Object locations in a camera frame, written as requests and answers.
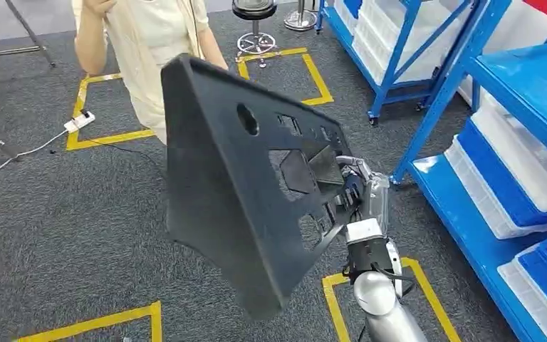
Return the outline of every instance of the yellow floor tape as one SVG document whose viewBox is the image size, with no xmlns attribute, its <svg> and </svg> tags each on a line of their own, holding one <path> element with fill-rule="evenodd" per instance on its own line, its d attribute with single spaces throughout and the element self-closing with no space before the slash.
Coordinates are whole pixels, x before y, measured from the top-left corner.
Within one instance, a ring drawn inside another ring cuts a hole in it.
<svg viewBox="0 0 547 342">
<path fill-rule="evenodd" d="M 253 61 L 256 59 L 267 59 L 272 58 L 276 56 L 289 56 L 289 55 L 297 55 L 301 54 L 303 57 L 303 61 L 305 62 L 305 65 L 307 66 L 307 70 L 309 71 L 309 75 L 311 75 L 311 78 L 313 79 L 313 82 L 316 84 L 316 88 L 320 92 L 320 96 L 317 98 L 309 98 L 307 100 L 303 100 L 302 102 L 306 105 L 322 105 L 324 103 L 334 102 L 334 99 L 332 95 L 330 94 L 330 91 L 328 90 L 328 86 L 326 83 L 324 83 L 324 80 L 322 78 L 322 75 L 320 74 L 320 71 L 316 67 L 315 63 L 313 62 L 313 59 L 311 58 L 311 55 L 307 53 L 307 48 L 290 48 L 287 50 L 277 51 L 277 52 L 268 52 L 263 53 L 261 55 L 248 55 L 248 56 L 242 56 L 238 59 L 238 73 L 243 78 L 249 80 L 249 69 L 246 66 L 246 62 Z"/>
<path fill-rule="evenodd" d="M 78 86 L 78 95 L 76 96 L 76 104 L 72 111 L 72 117 L 76 118 L 81 115 L 80 110 L 85 107 L 85 100 L 87 99 L 87 89 L 90 83 L 103 82 L 109 80 L 117 80 L 122 76 L 119 73 L 114 73 L 112 75 L 103 75 L 103 76 L 94 76 L 86 77 L 80 81 Z M 99 144 L 113 144 L 120 143 L 122 141 L 134 140 L 139 138 L 152 137 L 154 132 L 151 130 L 138 130 L 136 132 L 128 132 L 117 135 L 109 135 L 107 137 L 95 138 L 92 140 L 78 140 L 78 131 L 70 133 L 68 135 L 68 142 L 66 143 L 66 149 L 71 150 L 80 150 L 81 148 L 88 148 L 93 146 L 99 146 Z"/>
<path fill-rule="evenodd" d="M 412 269 L 414 277 L 416 277 L 424 296 L 427 297 L 427 300 L 429 301 L 433 312 L 435 312 L 435 316 L 437 317 L 437 320 L 439 320 L 439 323 L 441 324 L 449 341 L 461 342 L 460 337 L 458 337 L 458 333 L 456 333 L 456 329 L 454 329 L 452 322 L 447 317 L 443 306 L 439 302 L 437 295 L 429 283 L 429 279 L 427 279 L 427 276 L 424 275 L 422 267 L 420 267 L 418 261 L 410 258 L 402 258 L 402 264 Z M 345 325 L 338 301 L 336 300 L 336 295 L 334 294 L 334 286 L 347 282 L 349 282 L 349 278 L 345 278 L 340 273 L 333 274 L 322 279 L 324 297 L 328 303 L 328 310 L 330 310 L 330 315 L 332 316 L 332 322 L 339 342 L 351 342 L 351 340 L 349 339 L 349 332 L 347 331 L 347 326 Z"/>
<path fill-rule="evenodd" d="M 65 326 L 44 333 L 37 333 L 36 335 L 27 336 L 16 340 L 17 342 L 44 342 L 44 341 L 56 341 L 62 338 L 68 338 L 76 336 L 87 331 L 92 331 L 99 328 L 105 328 L 107 326 L 113 326 L 115 324 L 125 323 L 133 321 L 135 319 L 150 317 L 150 333 L 152 342 L 162 342 L 162 317 L 160 301 L 156 301 L 149 306 L 137 308 L 133 310 L 114 313 L 109 316 L 104 316 L 90 321 L 84 321 L 73 324 L 71 326 Z"/>
</svg>

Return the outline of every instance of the woman's arm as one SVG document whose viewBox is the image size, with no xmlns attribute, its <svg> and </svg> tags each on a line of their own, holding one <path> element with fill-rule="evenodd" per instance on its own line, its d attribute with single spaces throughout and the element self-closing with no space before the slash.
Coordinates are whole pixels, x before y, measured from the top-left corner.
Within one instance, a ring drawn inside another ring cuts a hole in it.
<svg viewBox="0 0 547 342">
<path fill-rule="evenodd" d="M 198 42 L 207 61 L 220 68 L 229 70 L 227 63 L 225 63 L 225 60 L 223 59 L 221 50 L 219 49 L 219 44 L 217 44 L 217 40 L 210 28 L 205 28 L 198 32 Z"/>
<path fill-rule="evenodd" d="M 78 62 L 91 75 L 99 74 L 106 61 L 103 18 L 115 0 L 83 0 L 80 26 L 74 40 Z"/>
</svg>

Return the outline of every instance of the circular hole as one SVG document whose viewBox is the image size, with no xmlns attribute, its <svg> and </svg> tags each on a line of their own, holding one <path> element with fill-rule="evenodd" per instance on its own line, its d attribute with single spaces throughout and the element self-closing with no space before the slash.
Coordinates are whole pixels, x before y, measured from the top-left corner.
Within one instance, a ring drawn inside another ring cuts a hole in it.
<svg viewBox="0 0 547 342">
<path fill-rule="evenodd" d="M 254 118 L 253 113 L 243 103 L 238 104 L 238 119 L 242 123 L 242 127 L 250 134 L 259 134 L 259 123 Z"/>
</svg>

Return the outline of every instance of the beige cardigan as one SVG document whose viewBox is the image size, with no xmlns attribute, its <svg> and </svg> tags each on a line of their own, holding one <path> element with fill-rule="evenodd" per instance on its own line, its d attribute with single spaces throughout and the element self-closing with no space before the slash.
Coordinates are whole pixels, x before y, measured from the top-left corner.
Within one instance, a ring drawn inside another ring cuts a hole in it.
<svg viewBox="0 0 547 342">
<path fill-rule="evenodd" d="M 131 95 L 131 102 L 137 119 L 142 125 L 151 128 L 157 137 L 167 143 L 165 108 L 162 99 L 160 69 L 156 65 L 150 50 L 139 39 L 128 1 L 118 0 L 108 12 L 104 22 L 108 37 L 116 53 L 116 60 L 125 86 Z M 158 0 L 177 1 L 179 10 L 185 19 L 192 54 L 204 58 L 197 41 L 198 31 L 209 27 L 209 19 L 204 0 Z M 72 0 L 77 29 L 80 25 L 80 13 L 83 0 Z"/>
</svg>

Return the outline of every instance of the blue metal shelf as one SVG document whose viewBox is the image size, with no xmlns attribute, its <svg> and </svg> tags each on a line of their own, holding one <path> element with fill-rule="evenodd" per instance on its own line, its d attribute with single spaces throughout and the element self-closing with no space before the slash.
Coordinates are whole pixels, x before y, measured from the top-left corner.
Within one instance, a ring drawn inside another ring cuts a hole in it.
<svg viewBox="0 0 547 342">
<path fill-rule="evenodd" d="M 429 48 L 451 24 L 454 22 L 460 13 L 468 8 L 469 4 L 473 3 L 473 11 L 478 11 L 479 5 L 483 4 L 483 0 L 462 0 L 462 3 L 446 18 L 446 20 L 432 33 L 432 35 L 410 56 L 407 61 L 400 65 L 400 57 L 403 53 L 405 44 L 407 42 L 412 26 L 418 15 L 420 9 L 420 4 L 423 0 L 403 0 L 400 1 L 406 8 L 406 14 L 404 17 L 404 22 L 400 31 L 400 34 L 397 38 L 393 52 L 389 63 L 387 65 L 387 70 L 385 75 L 381 80 L 381 84 L 377 84 L 373 77 L 368 72 L 367 68 L 364 66 L 360 58 L 357 56 L 353 50 L 353 36 L 340 19 L 337 11 L 332 6 L 326 6 L 324 0 L 320 0 L 320 10 L 318 11 L 318 23 L 316 24 L 316 31 L 319 32 L 322 29 L 322 24 L 324 19 L 329 23 L 332 28 L 333 33 L 336 35 L 337 39 L 340 41 L 343 48 L 347 51 L 353 62 L 358 66 L 361 73 L 364 75 L 364 78 L 370 84 L 370 87 L 375 91 L 376 97 L 374 103 L 368 111 L 368 117 L 370 123 L 375 124 L 377 119 L 380 117 L 380 109 L 382 105 L 388 103 L 394 103 L 409 99 L 419 98 L 422 99 L 419 104 L 421 108 L 426 108 L 431 103 L 431 98 L 434 97 L 435 93 L 439 91 L 441 84 L 443 83 L 444 77 L 453 64 L 455 58 L 458 55 L 459 47 L 464 43 L 464 39 L 469 35 L 469 29 L 472 28 L 472 25 L 465 25 L 461 30 L 458 38 L 454 42 L 454 45 L 449 50 L 448 56 L 445 58 L 443 64 L 438 68 L 437 72 L 431 70 L 432 77 L 427 80 L 420 81 L 410 81 L 410 82 L 396 82 L 399 80 L 401 75 L 422 55 L 422 53 Z M 399 96 L 387 96 L 389 91 L 397 88 L 405 88 L 410 86 L 424 85 L 425 89 L 405 93 L 404 95 Z"/>
<path fill-rule="evenodd" d="M 547 147 L 547 43 L 479 56 L 467 70 Z"/>
<path fill-rule="evenodd" d="M 471 264 L 490 296 L 521 342 L 547 338 L 497 271 L 517 253 L 547 237 L 532 234 L 498 240 L 443 155 L 416 160 L 408 167 L 448 232 Z"/>
<path fill-rule="evenodd" d="M 370 75 L 370 72 L 368 72 L 368 69 L 364 66 L 364 63 L 360 60 L 358 55 L 355 53 L 355 50 L 353 50 L 353 36 L 351 36 L 351 33 L 347 29 L 347 26 L 343 23 L 343 21 L 340 19 L 340 16 L 338 15 L 337 11 L 332 6 L 326 6 L 322 9 L 322 13 L 324 15 L 324 18 L 327 20 L 328 24 L 330 25 L 330 28 L 332 29 L 332 32 L 335 34 L 336 38 L 340 42 L 341 46 L 347 51 L 347 54 L 351 57 L 353 60 L 353 63 L 356 64 L 358 69 L 360 69 L 360 72 L 370 84 L 370 87 L 376 92 L 379 93 L 381 91 L 380 85 L 377 84 L 374 81 L 374 78 Z M 402 88 L 402 87 L 410 87 L 410 86 L 421 86 L 421 85 L 429 85 L 432 82 L 431 79 L 427 80 L 421 80 L 421 81 L 410 81 L 410 82 L 399 82 L 395 83 L 391 86 L 391 89 L 396 88 Z M 395 96 L 395 97 L 387 97 L 385 99 L 384 104 L 387 103 L 394 103 L 397 101 L 403 101 L 403 100 L 409 100 L 411 98 L 424 98 L 431 94 L 430 90 L 427 91 L 421 91 L 418 93 L 413 94 L 406 94 L 403 96 Z"/>
<path fill-rule="evenodd" d="M 510 0 L 481 1 L 489 2 L 489 5 L 474 11 L 475 20 L 468 23 L 474 26 L 473 34 L 465 42 L 439 91 L 434 92 L 430 108 L 391 180 L 398 184 L 406 171 L 412 174 L 517 337 L 524 342 L 547 342 L 497 271 L 498 266 L 511 261 L 517 253 L 547 234 L 497 240 L 443 156 L 414 161 L 468 74 L 473 76 L 474 86 L 481 84 L 547 146 L 547 40 L 542 46 L 482 56 L 483 47 L 508 9 Z"/>
</svg>

